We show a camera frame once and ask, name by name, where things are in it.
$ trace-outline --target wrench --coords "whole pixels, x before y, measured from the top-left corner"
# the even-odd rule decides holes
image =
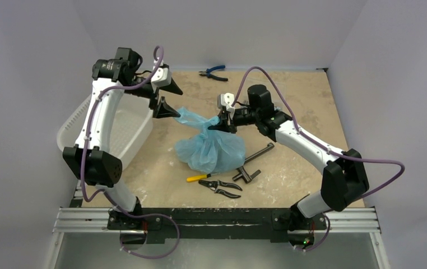
[[[262,149],[262,150],[260,150],[260,151],[258,151],[258,152],[256,152],[256,153],[254,153],[253,155],[251,155],[251,156],[249,156],[248,158],[246,158],[245,159],[245,164],[246,163],[248,163],[248,162],[250,162],[250,161],[252,161],[252,160],[254,160],[254,159],[256,159],[256,158],[258,158],[258,157],[260,157],[261,155],[263,155],[263,154],[265,154],[265,153],[267,153],[268,151],[270,151],[270,150],[272,150],[273,148],[275,147],[275,144],[273,144],[273,143],[268,143],[268,145],[264,148],[264,149]],[[252,180],[253,180],[253,178],[255,178],[257,175],[259,175],[260,173],[261,173],[261,171],[260,170],[256,170],[251,176],[247,173],[247,171],[245,171],[245,168],[243,167],[243,166],[241,166],[241,167],[238,167],[237,169],[236,169],[238,172],[240,172],[239,174],[237,174],[236,176],[234,176],[232,179],[233,179],[233,181],[237,181],[237,180],[239,180],[240,178],[243,178],[243,180],[245,181],[245,183],[246,184],[248,184],[248,183],[250,183]]]

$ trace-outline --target black pruning shears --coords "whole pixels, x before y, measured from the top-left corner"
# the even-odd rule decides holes
[[[215,67],[209,68],[205,71],[199,71],[199,76],[211,78],[211,79],[216,80],[216,81],[225,81],[225,82],[228,81],[228,78],[226,78],[226,77],[217,77],[215,75],[212,75],[212,71],[220,70],[220,69],[225,69],[225,65],[215,66]]]
[[[220,180],[217,180],[217,181],[199,180],[198,182],[200,185],[203,185],[203,186],[211,189],[213,192],[222,194],[222,195],[227,196],[227,197],[232,198],[232,199],[240,198],[241,196],[237,195],[237,194],[226,192],[223,189],[219,189],[219,186],[222,186],[225,188],[234,188],[234,189],[237,189],[239,191],[243,191],[242,188],[240,188],[240,186],[238,186],[235,183],[227,183],[227,182],[222,182]]]

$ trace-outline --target yellow handle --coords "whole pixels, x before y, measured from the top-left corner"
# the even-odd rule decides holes
[[[195,177],[187,178],[187,182],[194,182],[204,178],[207,178],[207,175],[196,175]]]

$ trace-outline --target plastic bag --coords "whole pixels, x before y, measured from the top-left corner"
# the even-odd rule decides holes
[[[183,139],[175,144],[179,160],[187,163],[193,170],[203,173],[222,173],[234,170],[245,163],[245,142],[241,137],[207,129],[219,122],[217,116],[206,119],[182,107],[180,117],[174,118],[179,123],[200,130],[191,139]]]

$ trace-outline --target wooden tabletop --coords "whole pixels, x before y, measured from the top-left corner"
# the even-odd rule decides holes
[[[230,92],[236,94],[244,72],[218,72],[228,77],[228,82],[219,82],[198,75],[198,72],[174,72],[173,79],[184,91],[178,96],[161,91],[173,108],[186,107],[190,111],[211,118],[218,114],[217,96]],[[271,72],[273,80],[293,109],[299,124],[320,139],[342,149],[347,144],[342,131],[336,105],[324,72]],[[246,100],[247,88],[264,84],[277,97],[269,81],[259,72],[250,73],[239,101]],[[252,174],[261,170],[251,183],[236,182],[243,191],[226,189],[242,197],[227,198],[215,194],[197,182],[187,183],[186,178],[200,174],[178,160],[174,145],[181,139],[189,139],[199,133],[174,119],[153,119],[154,127],[138,154],[126,167],[122,179],[128,188],[139,197],[143,207],[289,207],[308,192],[320,189],[322,176],[313,165],[293,150],[276,143],[275,148],[245,165]],[[271,140],[261,135],[255,126],[238,128],[238,136],[245,140],[247,156],[266,147]],[[210,180],[233,182],[236,171],[216,175]],[[109,207],[109,202],[98,196],[84,207]],[[363,207],[357,201],[352,207]]]

